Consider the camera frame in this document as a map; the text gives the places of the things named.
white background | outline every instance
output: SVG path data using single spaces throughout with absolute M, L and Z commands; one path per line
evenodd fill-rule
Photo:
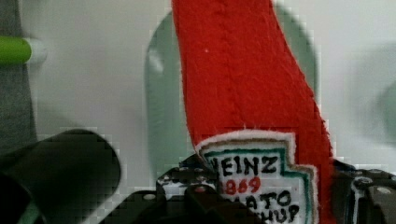
M 336 157 L 396 172 L 396 146 L 381 117 L 387 109 L 378 106 L 396 81 L 396 2 L 277 2 L 301 22 L 317 51 L 318 102 Z M 132 191 L 154 187 L 144 60 L 170 10 L 170 1 L 163 0 L 21 0 L 25 36 L 42 40 L 49 51 L 42 65 L 29 67 L 40 139 L 91 128 L 105 135 L 122 160 L 121 188 L 91 223 Z

black cylinder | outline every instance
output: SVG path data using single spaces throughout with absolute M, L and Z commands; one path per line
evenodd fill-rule
M 32 203 L 35 223 L 79 223 L 119 183 L 120 162 L 105 139 L 60 133 L 0 157 L 0 223 L 17 223 Z

green handle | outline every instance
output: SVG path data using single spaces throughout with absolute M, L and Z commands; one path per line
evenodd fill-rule
M 0 64 L 26 63 L 31 55 L 32 48 L 26 40 L 0 36 Z

gray surface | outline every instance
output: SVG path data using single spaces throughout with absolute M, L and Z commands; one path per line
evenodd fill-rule
M 18 1 L 0 0 L 0 35 L 21 36 Z M 0 154 L 36 141 L 26 65 L 0 64 Z

red felt ketchup bottle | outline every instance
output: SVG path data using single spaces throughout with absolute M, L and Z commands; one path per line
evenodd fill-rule
M 188 129 L 223 197 L 270 223 L 335 223 L 328 133 L 270 0 L 174 0 Z

